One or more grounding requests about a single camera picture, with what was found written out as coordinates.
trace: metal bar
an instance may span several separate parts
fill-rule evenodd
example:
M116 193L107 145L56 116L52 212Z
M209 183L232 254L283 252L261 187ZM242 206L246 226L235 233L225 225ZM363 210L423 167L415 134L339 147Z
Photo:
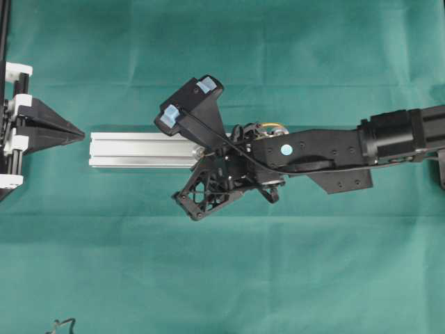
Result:
M96 168L190 168L202 148L180 135L93 132L89 164Z
M1 2L1 26L0 26L0 60L6 58L6 43L8 37L8 23L10 14L10 0Z

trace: green background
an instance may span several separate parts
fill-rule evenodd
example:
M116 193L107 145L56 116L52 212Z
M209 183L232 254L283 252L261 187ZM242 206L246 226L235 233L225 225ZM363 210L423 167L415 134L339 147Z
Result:
M94 170L89 133L144 129L191 77L225 124L355 127L445 103L442 0L13 0L8 61L87 138L24 160L0 204L0 331L443 333L445 193L433 163L328 196L306 177L201 222L187 170Z

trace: black triangular jaw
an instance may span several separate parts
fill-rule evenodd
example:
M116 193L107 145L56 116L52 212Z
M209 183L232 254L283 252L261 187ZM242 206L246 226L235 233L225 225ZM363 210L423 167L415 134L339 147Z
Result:
M29 146L24 154L34 153L46 148L53 148L59 145L68 145L77 141L82 141L84 135L72 134L69 132L56 131L45 127L18 127L17 135L28 136Z
M19 106L18 116L25 117L26 123L30 124L30 126L35 125L36 127L65 132L68 134L73 134L76 137L81 137L77 140L72 140L69 143L73 143L74 141L79 141L85 138L85 134L81 130L79 130L72 123L68 122L66 119L58 115L53 109L49 108L45 103L36 98L32 99L31 106Z

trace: black cable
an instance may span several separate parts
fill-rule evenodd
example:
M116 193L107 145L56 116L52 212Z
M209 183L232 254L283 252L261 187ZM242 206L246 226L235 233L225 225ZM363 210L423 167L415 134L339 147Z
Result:
M370 170L370 169L374 169L374 168L397 166L400 164L404 164L405 162L408 162L408 161L404 160L404 161L395 161L395 162L389 162L386 164L371 165L371 166L350 166L350 167L336 168L336 169L325 168L325 169L307 170L307 171L301 171L301 172L284 172L281 170L276 170L276 169L270 168L269 166L263 164L262 162L256 160L255 158L252 158L250 155L248 155L246 152L244 152L244 150L240 149L238 146L233 144L226 136L223 136L223 135L219 134L218 132L216 132L215 130L213 130L210 126L208 126L206 123L202 122L195 115L192 115L190 112L188 112L187 110L184 110L184 109L181 109L181 111L184 112L187 116L190 116L196 122L198 122L202 127L207 129L211 133L215 134L219 139L224 141L228 146L230 146L231 148L236 150L239 154L243 155L247 160L249 160L253 164L260 166L261 168L268 170L269 172L272 172L272 173L278 173L281 175L295 175L295 176L328 173L328 172L329 173L341 173L341 172L352 172L352 171L356 171L356 170Z

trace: wire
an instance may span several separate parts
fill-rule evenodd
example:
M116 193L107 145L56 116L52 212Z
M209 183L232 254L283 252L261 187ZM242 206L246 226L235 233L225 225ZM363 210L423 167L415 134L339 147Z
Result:
M266 123L260 123L262 127L284 127L281 123L275 123L275 122L266 122Z
M285 171L281 171L281 170L276 170L276 169L270 168L266 164L263 164L259 160L256 160L255 158L252 158L250 155L248 155L246 152L244 152L244 150L240 149L238 146L233 144L226 136L223 136L223 135L219 134L218 132L213 130L210 126L208 126L206 123L202 122L198 117L196 117L195 115L192 115L187 110L181 109L181 111L183 111L187 116L190 116L192 119L194 119L196 122L198 122L202 127L207 129L211 133L215 134L219 139L221 139L228 146L230 146L231 148L236 150L239 154L243 155L247 160L249 160L253 164L255 164L257 166L260 166L261 168L263 168L265 170L268 170L269 172L272 172L272 173L278 173L278 174L281 174L281 175L295 175L295 176L297 176L297 175L311 175L311 174L319 174L319 173L341 173L341 172L353 172L353 171L356 171L356 170L371 170L371 169L374 169L374 168L384 168L384 167L390 167L390 166L397 166L397 165L400 165L400 164L404 164L405 162L408 162L408 161L405 160L405 161L389 162L389 163L380 164L380 165L349 166L349 167L335 168L335 169L325 168L325 169L318 169L318 170L306 170L306 171L301 171L301 172L285 172Z
M432 156L424 157L424 159L425 159L425 160L439 161L439 157L432 157Z
M74 325L76 323L75 318L69 318L60 322L59 320L54 320L53 330L51 332L46 332L45 334L56 334L56 331L59 327L62 327L66 324L70 324L69 334L74 334Z

